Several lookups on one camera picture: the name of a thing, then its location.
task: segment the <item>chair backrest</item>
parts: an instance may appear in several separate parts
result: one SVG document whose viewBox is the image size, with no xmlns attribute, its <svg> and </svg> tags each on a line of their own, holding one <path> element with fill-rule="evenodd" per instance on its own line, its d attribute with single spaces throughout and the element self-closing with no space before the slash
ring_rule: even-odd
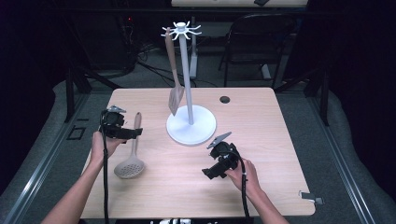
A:
<svg viewBox="0 0 396 224">
<path fill-rule="evenodd" d="M 248 14 L 233 22 L 228 38 L 256 35 L 282 38 L 289 35 L 295 26 L 296 20 L 288 15 Z"/>
</svg>

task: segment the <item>slotted spoon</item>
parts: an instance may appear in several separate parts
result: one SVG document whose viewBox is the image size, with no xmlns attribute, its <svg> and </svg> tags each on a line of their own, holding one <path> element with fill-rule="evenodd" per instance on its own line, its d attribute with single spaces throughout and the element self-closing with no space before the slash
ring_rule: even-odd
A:
<svg viewBox="0 0 396 224">
<path fill-rule="evenodd" d="M 134 118 L 134 128 L 139 129 L 142 122 L 142 114 L 138 112 Z M 139 160 L 136 156 L 137 138 L 132 140 L 132 152 L 128 160 L 118 164 L 114 169 L 114 174 L 120 178 L 133 178 L 142 173 L 145 168 L 145 163 Z"/>
<path fill-rule="evenodd" d="M 166 29 L 165 33 L 165 44 L 166 44 L 166 51 L 168 52 L 169 62 L 172 68 L 172 74 L 175 80 L 175 87 L 172 88 L 171 93 L 169 95 L 169 109 L 173 115 L 176 114 L 178 105 L 180 104 L 181 99 L 183 98 L 184 94 L 184 87 L 180 85 L 177 77 L 177 68 L 176 68 L 176 58 L 175 58 L 175 47 L 173 44 L 172 37 L 169 35 L 170 28 Z"/>
</svg>

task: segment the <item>human hand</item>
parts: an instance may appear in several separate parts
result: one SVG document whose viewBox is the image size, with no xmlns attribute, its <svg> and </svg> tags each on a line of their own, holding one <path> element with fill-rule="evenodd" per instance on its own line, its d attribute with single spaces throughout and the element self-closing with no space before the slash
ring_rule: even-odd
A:
<svg viewBox="0 0 396 224">
<path fill-rule="evenodd" d="M 106 147 L 108 157 L 113 155 L 119 144 L 125 142 L 125 139 L 108 138 L 106 137 Z M 91 161 L 103 162 L 103 150 L 105 149 L 103 136 L 100 132 L 94 132 L 92 135 L 92 149 L 91 149 Z"/>
<path fill-rule="evenodd" d="M 262 190 L 259 183 L 259 178 L 257 177 L 256 167 L 254 164 L 246 159 L 242 158 L 245 164 L 245 171 L 247 174 L 247 196 L 252 195 L 254 192 Z M 228 177 L 231 178 L 235 186 L 241 190 L 242 189 L 242 164 L 238 161 L 238 166 L 234 170 L 227 170 L 224 172 Z"/>
</svg>

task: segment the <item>hanging spatula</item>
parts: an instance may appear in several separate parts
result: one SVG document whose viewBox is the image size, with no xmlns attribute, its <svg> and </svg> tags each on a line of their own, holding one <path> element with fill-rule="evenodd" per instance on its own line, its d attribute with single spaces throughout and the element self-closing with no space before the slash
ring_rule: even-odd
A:
<svg viewBox="0 0 396 224">
<path fill-rule="evenodd" d="M 169 108 L 173 115 L 176 114 L 178 105 L 180 104 L 181 99 L 183 98 L 184 94 L 184 87 L 180 85 L 177 77 L 177 69 L 176 69 L 176 58 L 175 58 L 175 47 L 173 44 L 172 37 L 169 35 L 170 28 L 166 29 L 165 33 L 165 44 L 166 44 L 166 51 L 168 52 L 169 62 L 172 68 L 172 74 L 175 80 L 175 87 L 172 88 L 171 93 L 169 95 Z"/>
</svg>

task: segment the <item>person's right forearm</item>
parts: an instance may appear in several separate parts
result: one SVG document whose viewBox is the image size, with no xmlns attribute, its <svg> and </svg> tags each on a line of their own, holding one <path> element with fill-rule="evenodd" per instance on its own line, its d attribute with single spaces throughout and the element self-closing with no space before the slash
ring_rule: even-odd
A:
<svg viewBox="0 0 396 224">
<path fill-rule="evenodd" d="M 265 224 L 281 224 L 289 223 L 282 215 L 277 211 L 274 205 L 271 203 L 267 194 L 262 190 L 258 189 L 254 192 L 249 192 L 247 197 L 256 208 L 257 212 L 262 219 L 262 223 Z"/>
</svg>

